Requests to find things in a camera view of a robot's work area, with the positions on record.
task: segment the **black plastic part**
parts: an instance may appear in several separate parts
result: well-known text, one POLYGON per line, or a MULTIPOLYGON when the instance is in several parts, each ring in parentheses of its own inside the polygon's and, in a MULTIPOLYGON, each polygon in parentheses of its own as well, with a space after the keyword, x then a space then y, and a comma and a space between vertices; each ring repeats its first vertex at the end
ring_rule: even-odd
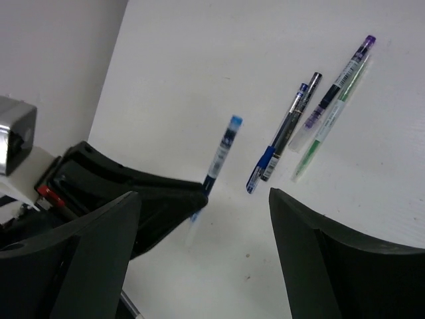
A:
POLYGON ((113 318, 141 201, 125 194, 0 251, 2 318, 113 318))
POLYGON ((80 142, 56 159, 36 189, 46 185, 78 216, 136 191, 141 212, 132 258, 145 253, 208 202, 200 183, 169 179, 124 167, 80 142))
POLYGON ((425 249, 362 234, 279 189, 269 202, 294 318, 424 317, 425 249))

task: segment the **red component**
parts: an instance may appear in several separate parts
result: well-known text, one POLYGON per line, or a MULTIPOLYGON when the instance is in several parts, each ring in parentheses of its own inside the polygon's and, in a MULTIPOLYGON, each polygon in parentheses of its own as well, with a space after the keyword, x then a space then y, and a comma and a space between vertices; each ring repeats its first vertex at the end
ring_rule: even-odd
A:
POLYGON ((53 191, 50 190, 46 185, 41 185, 37 188, 38 193, 46 197, 46 199, 56 207, 64 207, 65 202, 53 191))

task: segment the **black pen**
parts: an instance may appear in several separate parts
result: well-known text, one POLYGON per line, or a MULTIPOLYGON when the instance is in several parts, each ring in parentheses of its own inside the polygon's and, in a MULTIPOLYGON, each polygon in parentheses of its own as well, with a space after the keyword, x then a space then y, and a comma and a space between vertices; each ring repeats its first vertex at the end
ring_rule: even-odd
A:
POLYGON ((303 114, 305 108, 307 107, 310 98, 313 96, 317 85, 319 85, 322 75, 318 72, 315 72, 313 77, 308 84, 307 92, 304 94, 301 102, 295 107, 294 111, 288 116, 288 121, 284 127, 284 129, 280 132, 279 136, 276 136, 276 143, 274 145, 275 151, 273 153, 272 159, 269 161, 266 170, 261 176, 261 180, 268 181, 270 176, 272 175, 274 168, 279 162, 280 156, 283 153, 286 144, 291 138, 292 133, 295 130, 295 127, 298 124, 301 115, 303 114))

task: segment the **blue pen cap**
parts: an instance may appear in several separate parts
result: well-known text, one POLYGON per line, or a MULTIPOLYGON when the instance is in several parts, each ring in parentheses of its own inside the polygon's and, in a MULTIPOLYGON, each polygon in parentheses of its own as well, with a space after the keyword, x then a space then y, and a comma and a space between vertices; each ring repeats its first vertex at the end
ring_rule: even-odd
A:
POLYGON ((230 123, 228 124, 228 129, 237 132, 242 125, 242 118, 239 116, 232 116, 230 123))
POLYGON ((232 119, 230 120, 230 124, 241 126, 243 119, 237 115, 232 116, 232 119))

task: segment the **green pen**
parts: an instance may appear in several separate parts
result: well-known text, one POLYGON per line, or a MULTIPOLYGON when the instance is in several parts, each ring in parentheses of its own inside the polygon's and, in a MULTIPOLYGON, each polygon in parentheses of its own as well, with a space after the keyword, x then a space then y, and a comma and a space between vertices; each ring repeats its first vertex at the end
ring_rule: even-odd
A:
POLYGON ((332 107, 331 113, 327 117, 326 121, 324 121, 323 125, 320 127, 320 130, 317 132, 316 136, 314 137, 314 140, 311 143, 309 149, 304 153, 304 156, 302 157, 301 161, 299 161, 297 168, 294 171, 294 174, 292 175, 292 178, 291 178, 292 181, 298 180, 298 178, 301 176, 301 174, 310 164, 314 155, 318 151, 319 146, 323 143, 326 136, 331 131, 332 126, 337 121, 339 115, 342 113, 348 101, 348 97, 350 97, 350 94, 354 91, 354 88, 356 86, 356 83, 358 82, 358 79, 360 79, 362 74, 364 73, 367 67, 368 60, 369 60, 369 56, 366 56, 364 61, 361 63, 360 67, 357 69, 357 72, 351 78, 350 83, 347 85, 344 91, 342 91, 342 93, 339 95, 338 100, 335 102, 335 104, 332 107))

